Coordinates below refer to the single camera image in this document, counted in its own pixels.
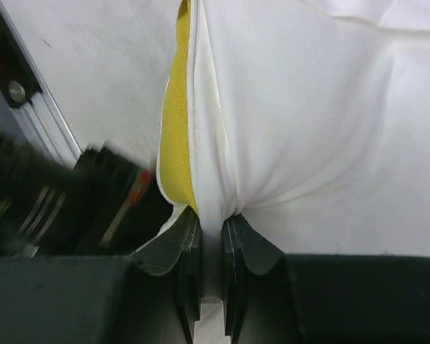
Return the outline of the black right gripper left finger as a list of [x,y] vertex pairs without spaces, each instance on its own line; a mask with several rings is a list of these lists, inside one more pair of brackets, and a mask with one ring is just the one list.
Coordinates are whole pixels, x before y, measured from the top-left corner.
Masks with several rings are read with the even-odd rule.
[[192,343],[200,270],[190,209],[130,256],[0,258],[0,343]]

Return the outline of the white pillow with yellow band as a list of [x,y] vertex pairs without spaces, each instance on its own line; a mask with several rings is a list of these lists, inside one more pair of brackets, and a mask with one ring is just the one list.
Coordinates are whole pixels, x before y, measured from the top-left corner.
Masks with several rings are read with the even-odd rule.
[[242,214],[302,254],[430,257],[430,1],[182,1],[158,183],[203,232]]

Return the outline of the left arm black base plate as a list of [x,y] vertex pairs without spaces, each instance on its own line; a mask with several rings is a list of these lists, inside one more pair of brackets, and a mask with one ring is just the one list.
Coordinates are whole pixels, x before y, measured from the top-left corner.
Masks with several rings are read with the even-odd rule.
[[9,107],[20,108],[42,89],[0,10],[0,92]]

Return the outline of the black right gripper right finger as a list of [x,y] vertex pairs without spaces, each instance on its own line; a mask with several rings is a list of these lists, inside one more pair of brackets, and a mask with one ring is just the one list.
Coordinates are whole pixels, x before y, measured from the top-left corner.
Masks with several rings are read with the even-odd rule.
[[430,258],[287,254],[243,216],[222,240],[233,343],[430,343]]

